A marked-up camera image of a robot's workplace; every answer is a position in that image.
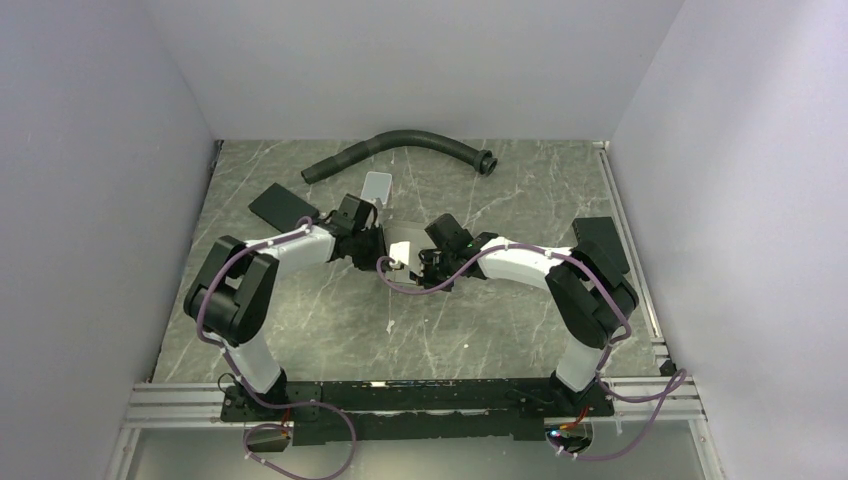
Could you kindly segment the white cardboard box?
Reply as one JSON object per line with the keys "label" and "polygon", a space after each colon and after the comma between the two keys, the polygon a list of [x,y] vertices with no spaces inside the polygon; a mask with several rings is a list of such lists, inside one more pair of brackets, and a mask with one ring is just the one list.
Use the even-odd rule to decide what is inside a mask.
{"label": "white cardboard box", "polygon": [[385,223],[383,234],[389,260],[384,263],[384,272],[389,281],[420,288],[417,281],[423,274],[423,263],[419,254],[435,248],[425,227],[423,223],[400,220]]}

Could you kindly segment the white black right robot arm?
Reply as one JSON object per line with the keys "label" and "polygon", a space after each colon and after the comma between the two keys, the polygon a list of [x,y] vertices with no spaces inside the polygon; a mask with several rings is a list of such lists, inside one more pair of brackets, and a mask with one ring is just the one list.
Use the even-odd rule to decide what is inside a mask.
{"label": "white black right robot arm", "polygon": [[564,353],[553,373],[551,401],[574,415],[590,399],[606,349],[629,332],[639,297],[626,276],[630,271],[615,223],[610,217],[573,221],[577,243],[568,248],[520,244],[495,233],[477,236],[450,214],[425,232],[433,245],[411,252],[407,262],[417,285],[453,286],[459,274],[482,280],[509,280],[548,292],[567,329]]}

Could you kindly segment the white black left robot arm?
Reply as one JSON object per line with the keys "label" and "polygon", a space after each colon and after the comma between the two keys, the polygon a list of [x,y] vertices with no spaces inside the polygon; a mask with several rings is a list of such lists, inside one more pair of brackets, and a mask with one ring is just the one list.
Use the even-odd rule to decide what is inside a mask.
{"label": "white black left robot arm", "polygon": [[244,241],[225,235],[216,240],[183,301],[203,343],[216,347],[236,381],[249,392],[248,407],[264,420],[287,406],[287,375],[263,333],[279,278],[307,267],[348,258],[372,270],[387,251],[379,219],[382,198],[343,197],[321,216],[301,202],[292,230]]}

